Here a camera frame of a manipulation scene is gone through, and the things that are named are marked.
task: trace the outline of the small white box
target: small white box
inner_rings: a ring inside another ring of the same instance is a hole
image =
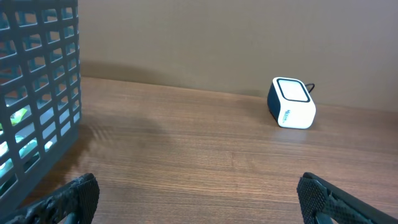
[[[267,104],[283,128],[309,128],[317,111],[304,83],[294,78],[274,78]]]

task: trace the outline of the black trim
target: black trim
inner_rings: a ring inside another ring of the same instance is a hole
[[[300,84],[301,88],[303,89],[303,91],[304,91],[304,93],[305,93],[305,96],[307,97],[307,100],[306,100],[306,101],[302,101],[302,100],[290,100],[290,99],[286,98],[285,95],[284,95],[284,92],[282,91],[282,88],[280,87],[279,80],[286,80],[286,81],[291,81],[291,82],[298,82],[298,83]],[[304,103],[308,103],[309,101],[311,101],[311,100],[310,100],[310,97],[309,97],[309,95],[308,95],[308,93],[307,93],[307,89],[303,86],[303,84],[302,84],[301,82],[299,82],[299,81],[297,81],[297,80],[286,79],[286,78],[278,78],[278,79],[276,80],[276,82],[278,83],[279,90],[280,90],[280,92],[282,93],[282,96],[285,98],[285,100],[295,101],[295,102],[304,102]]]

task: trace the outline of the gray plastic basket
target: gray plastic basket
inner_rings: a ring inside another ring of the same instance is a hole
[[[0,0],[0,218],[77,139],[78,39],[77,0]]]

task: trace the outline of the tabletop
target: tabletop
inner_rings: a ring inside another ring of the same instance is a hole
[[[398,218],[398,113],[317,105],[311,128],[284,129],[254,96],[96,78],[81,89],[79,139],[24,203],[92,172],[93,223],[303,223],[308,171]]]

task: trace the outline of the wood grain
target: wood grain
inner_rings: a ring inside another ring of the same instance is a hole
[[[80,138],[25,203],[92,172],[93,223],[303,223],[310,171],[398,218],[398,113],[317,105],[310,129],[282,129],[263,98],[81,85]]]

